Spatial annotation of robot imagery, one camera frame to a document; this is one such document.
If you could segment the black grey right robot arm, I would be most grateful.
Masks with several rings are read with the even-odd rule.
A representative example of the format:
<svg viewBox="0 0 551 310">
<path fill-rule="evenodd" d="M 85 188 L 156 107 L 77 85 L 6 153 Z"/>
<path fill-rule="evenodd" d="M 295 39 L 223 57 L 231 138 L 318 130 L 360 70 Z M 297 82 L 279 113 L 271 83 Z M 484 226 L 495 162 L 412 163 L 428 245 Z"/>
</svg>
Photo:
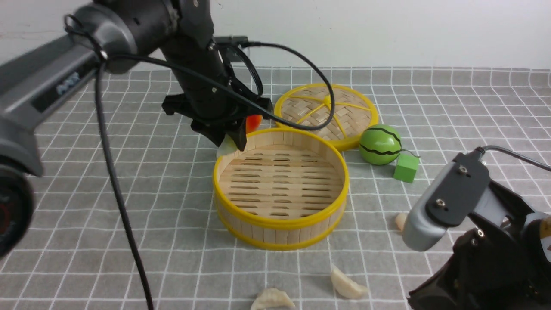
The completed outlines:
<svg viewBox="0 0 551 310">
<path fill-rule="evenodd" d="M 503 212 L 498 224 L 469 214 L 475 228 L 458 237 L 447 262 L 409 292 L 412 309 L 550 308 L 550 217 L 495 181 L 481 202 Z"/>
</svg>

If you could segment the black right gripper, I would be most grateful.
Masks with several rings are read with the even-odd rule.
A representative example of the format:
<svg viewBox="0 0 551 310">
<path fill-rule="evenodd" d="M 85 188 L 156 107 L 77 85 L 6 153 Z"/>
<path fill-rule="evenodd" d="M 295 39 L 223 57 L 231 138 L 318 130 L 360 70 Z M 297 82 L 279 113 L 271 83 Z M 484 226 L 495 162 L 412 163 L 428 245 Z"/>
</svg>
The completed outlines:
<svg viewBox="0 0 551 310">
<path fill-rule="evenodd" d="M 475 228 L 459 237 L 448 261 L 409 292 L 414 310 L 548 310 L 550 216 L 492 181 L 481 200 L 494 223 L 475 210 Z"/>
</svg>

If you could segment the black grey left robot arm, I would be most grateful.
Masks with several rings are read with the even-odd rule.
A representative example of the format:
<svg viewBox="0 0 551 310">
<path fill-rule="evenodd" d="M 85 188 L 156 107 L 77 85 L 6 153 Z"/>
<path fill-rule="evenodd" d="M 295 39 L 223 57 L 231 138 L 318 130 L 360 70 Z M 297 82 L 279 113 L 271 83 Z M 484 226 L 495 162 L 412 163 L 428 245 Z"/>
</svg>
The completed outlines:
<svg viewBox="0 0 551 310">
<path fill-rule="evenodd" d="M 95 0 L 67 17 L 67 34 L 1 66 L 1 256 L 6 256 L 29 228 L 34 193 L 27 174 L 43 175 L 35 129 L 96 77 L 100 63 L 122 74 L 134 59 L 161 50 L 168 63 L 210 79 L 205 82 L 173 69 L 182 94 L 166 96 L 167 115 L 192 120 L 194 132 L 216 146 L 229 136 L 238 149 L 247 139 L 245 119 L 268 118 L 271 100 L 240 82 L 226 49 L 246 37 L 215 37 L 209 1 Z"/>
</svg>

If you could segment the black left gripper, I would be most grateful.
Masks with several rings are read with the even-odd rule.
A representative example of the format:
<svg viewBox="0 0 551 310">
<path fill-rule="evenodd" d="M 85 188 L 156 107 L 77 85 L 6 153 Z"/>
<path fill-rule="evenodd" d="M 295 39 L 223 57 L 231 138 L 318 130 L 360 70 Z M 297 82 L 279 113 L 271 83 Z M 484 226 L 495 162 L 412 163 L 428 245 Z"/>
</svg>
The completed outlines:
<svg viewBox="0 0 551 310">
<path fill-rule="evenodd" d="M 247 144 L 245 117 L 258 111 L 238 102 L 220 87 L 226 87 L 268 112 L 273 111 L 272 101 L 263 97 L 263 83 L 257 70 L 240 49 L 243 43 L 248 43 L 247 37 L 214 37 L 205 31 L 193 33 L 178 29 L 161 47 L 165 59 L 172 65 L 179 65 L 215 82 L 213 86 L 173 69 L 183 92 L 166 96 L 163 111 L 167 115 L 181 114 L 193 119 L 191 129 L 207 137 L 217 147 L 228 136 L 240 151 L 244 151 Z M 250 90 L 236 77 L 232 67 L 234 56 L 246 65 L 258 90 Z"/>
</svg>

